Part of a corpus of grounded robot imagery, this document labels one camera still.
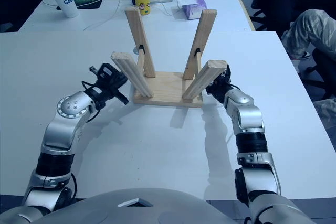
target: tissue box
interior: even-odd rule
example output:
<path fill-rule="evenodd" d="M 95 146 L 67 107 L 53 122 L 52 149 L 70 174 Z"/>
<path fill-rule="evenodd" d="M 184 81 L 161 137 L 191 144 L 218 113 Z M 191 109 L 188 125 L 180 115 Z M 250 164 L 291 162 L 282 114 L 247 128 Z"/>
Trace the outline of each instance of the tissue box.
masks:
<path fill-rule="evenodd" d="M 197 19 L 201 17 L 203 9 L 206 9 L 206 3 L 204 0 L 197 0 L 197 4 L 183 5 L 183 11 L 187 19 Z"/>

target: white table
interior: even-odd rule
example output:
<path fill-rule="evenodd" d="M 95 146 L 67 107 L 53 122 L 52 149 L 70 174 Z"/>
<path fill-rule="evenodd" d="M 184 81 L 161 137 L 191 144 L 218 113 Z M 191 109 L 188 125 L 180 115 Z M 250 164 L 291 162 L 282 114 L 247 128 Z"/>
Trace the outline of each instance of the white table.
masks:
<path fill-rule="evenodd" d="M 156 70 L 183 71 L 194 33 L 165 36 L 171 46 L 147 33 Z M 113 51 L 132 53 L 134 42 L 126 29 L 123 36 L 6 33 L 0 42 L 0 194 L 23 195 L 56 103 L 82 90 L 80 81 L 94 82 L 90 66 L 112 63 Z M 283 195 L 336 197 L 336 153 L 276 34 L 212 32 L 202 63 L 209 59 L 227 60 L 232 82 L 261 109 Z M 128 97 L 131 90 L 129 82 L 121 88 Z M 72 169 L 78 197 L 163 187 L 233 200 L 236 153 L 230 118 L 212 97 L 204 97 L 202 109 L 124 106 L 114 99 L 86 126 Z"/>
<path fill-rule="evenodd" d="M 55 0 L 44 0 L 48 4 L 56 5 Z M 246 16 L 245 7 L 241 0 L 205 0 L 208 9 L 217 9 L 218 15 L 214 24 L 214 31 L 250 31 L 253 28 Z M 103 22 L 111 18 L 117 7 L 118 0 L 103 0 L 98 9 L 81 9 L 80 16 L 66 18 L 62 11 L 40 3 L 20 31 L 55 31 L 55 30 L 84 30 L 92 24 Z M 124 29 L 124 9 L 131 6 L 131 0 L 121 0 L 116 15 L 101 26 L 90 27 L 89 30 L 115 31 Z M 187 20 L 183 11 L 179 11 L 177 1 L 164 3 L 169 14 L 165 12 L 161 3 L 152 4 L 151 13 L 143 16 L 146 30 L 160 31 L 190 31 L 196 30 L 198 19 Z"/>

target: robotic arm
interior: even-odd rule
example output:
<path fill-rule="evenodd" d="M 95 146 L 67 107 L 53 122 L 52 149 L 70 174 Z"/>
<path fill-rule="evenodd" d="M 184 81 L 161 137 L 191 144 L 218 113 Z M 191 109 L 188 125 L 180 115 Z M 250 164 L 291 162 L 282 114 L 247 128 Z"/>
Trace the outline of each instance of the robotic arm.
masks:
<path fill-rule="evenodd" d="M 98 71 L 94 67 L 90 71 L 97 76 L 96 83 L 82 82 L 85 91 L 64 97 L 57 104 L 55 117 L 46 128 L 23 206 L 37 206 L 49 213 L 69 205 L 72 191 L 67 184 L 72 176 L 71 165 L 85 123 L 98 115 L 107 100 L 117 97 L 124 104 L 128 103 L 118 91 L 127 81 L 122 72 L 108 63 L 104 63 Z"/>
<path fill-rule="evenodd" d="M 281 187 L 273 157 L 267 150 L 261 111 L 254 100 L 230 84 L 230 68 L 206 88 L 224 105 L 231 117 L 236 144 L 236 194 L 251 212 L 252 223 L 313 223 L 290 200 L 281 196 Z"/>

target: wooden leg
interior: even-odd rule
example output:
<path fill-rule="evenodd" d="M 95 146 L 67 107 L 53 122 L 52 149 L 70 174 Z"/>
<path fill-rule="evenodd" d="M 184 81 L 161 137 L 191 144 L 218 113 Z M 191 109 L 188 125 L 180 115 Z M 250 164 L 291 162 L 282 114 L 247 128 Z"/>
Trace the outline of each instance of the wooden leg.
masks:
<path fill-rule="evenodd" d="M 129 53 L 113 52 L 111 59 L 143 97 L 153 97 L 153 92 L 150 90 L 143 74 Z"/>
<path fill-rule="evenodd" d="M 144 71 L 146 77 L 155 77 L 154 63 L 149 49 L 146 33 L 143 28 L 142 19 L 138 7 L 127 7 L 125 10 L 128 24 L 130 25 L 133 39 L 137 49 L 140 51 L 140 45 L 143 45 L 145 51 Z"/>
<path fill-rule="evenodd" d="M 184 92 L 182 98 L 186 100 L 194 99 L 226 68 L 227 64 L 224 60 L 209 60 Z"/>
<path fill-rule="evenodd" d="M 196 65 L 196 59 L 195 59 L 196 50 L 197 48 L 199 48 L 202 56 L 212 26 L 215 22 L 216 15 L 217 10 L 206 9 L 202 11 L 201 18 L 196 30 L 194 42 L 189 53 L 188 62 L 183 73 L 184 80 L 192 80 L 194 78 L 195 65 Z"/>

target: black cable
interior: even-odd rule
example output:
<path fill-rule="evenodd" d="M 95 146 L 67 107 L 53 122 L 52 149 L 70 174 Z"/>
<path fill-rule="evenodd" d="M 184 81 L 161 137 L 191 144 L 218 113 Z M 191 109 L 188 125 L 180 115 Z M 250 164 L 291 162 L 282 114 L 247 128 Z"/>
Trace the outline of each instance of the black cable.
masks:
<path fill-rule="evenodd" d="M 244 224 L 247 224 L 247 222 L 248 222 L 249 220 L 252 222 L 251 217 L 246 217 L 245 220 L 244 220 Z"/>
<path fill-rule="evenodd" d="M 236 89 L 239 89 L 240 90 L 240 88 L 238 87 L 238 86 L 236 86 L 236 85 L 233 85 L 233 84 L 229 84 L 231 87 L 235 87 Z"/>
<path fill-rule="evenodd" d="M 88 82 L 86 82 L 86 81 L 82 81 L 82 85 L 83 85 L 83 87 L 84 87 L 85 90 L 88 89 L 85 85 L 89 85 L 90 87 L 93 86 L 93 84 L 90 84 L 90 83 L 88 83 Z"/>
<path fill-rule="evenodd" d="M 99 112 L 100 112 L 100 110 L 98 110 L 98 111 L 96 112 L 96 114 L 95 114 L 92 118 L 90 118 L 90 119 L 87 121 L 87 123 L 88 123 L 88 122 L 91 122 L 93 119 L 95 119 L 96 116 L 99 114 Z"/>
<path fill-rule="evenodd" d="M 72 177 L 72 179 L 74 180 L 74 181 L 73 181 L 73 184 L 75 185 L 75 192 L 73 193 L 73 197 L 72 197 L 72 199 L 71 199 L 71 202 L 73 202 L 73 200 L 75 199 L 75 197 L 76 197 L 76 195 L 77 195 L 77 181 L 76 181 L 76 178 L 75 178 L 75 176 L 74 176 L 73 173 L 71 173 L 71 177 Z"/>

